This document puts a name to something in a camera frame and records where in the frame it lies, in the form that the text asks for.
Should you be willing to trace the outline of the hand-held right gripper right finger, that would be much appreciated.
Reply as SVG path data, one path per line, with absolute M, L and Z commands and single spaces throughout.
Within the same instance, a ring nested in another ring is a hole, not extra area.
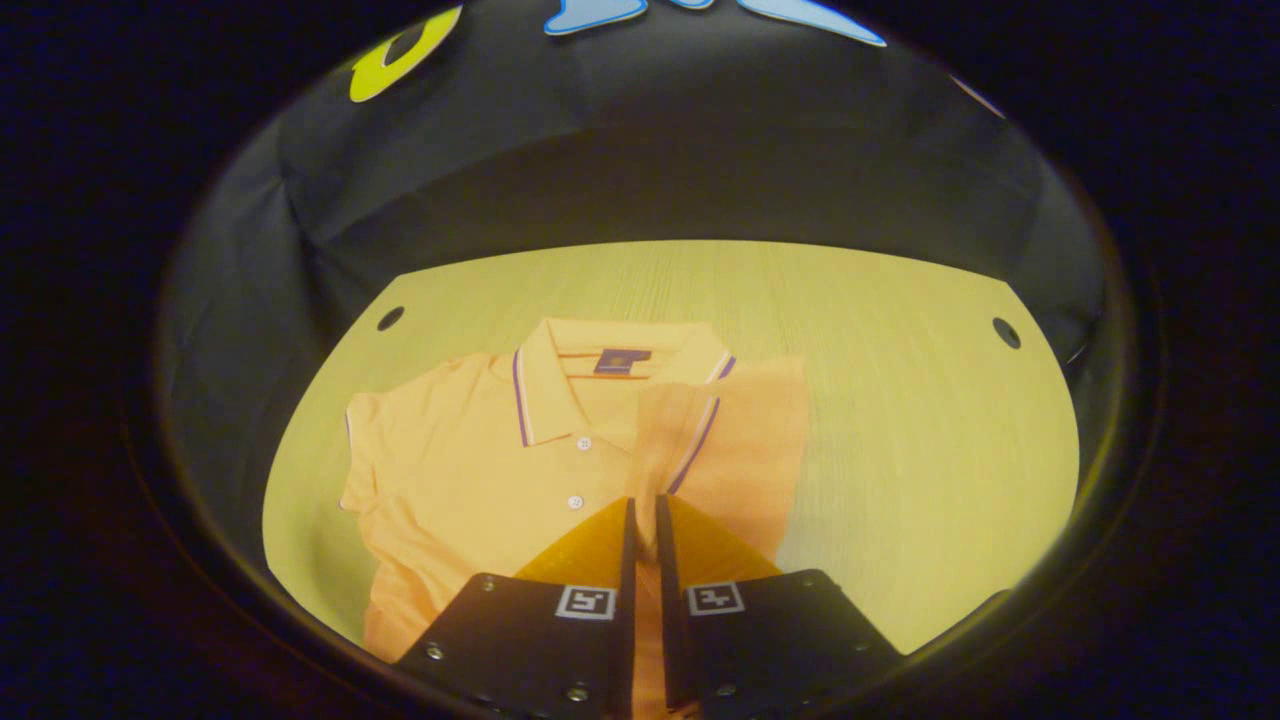
M 655 502 L 666 698 L 700 716 L 818 716 L 905 657 L 819 569 L 783 571 L 692 506 Z

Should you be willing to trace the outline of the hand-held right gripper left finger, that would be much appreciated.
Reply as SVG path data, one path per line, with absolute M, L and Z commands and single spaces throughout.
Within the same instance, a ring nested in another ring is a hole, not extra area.
M 474 575 L 397 669 L 480 717 L 630 717 L 636 524 L 620 498 L 515 574 Z

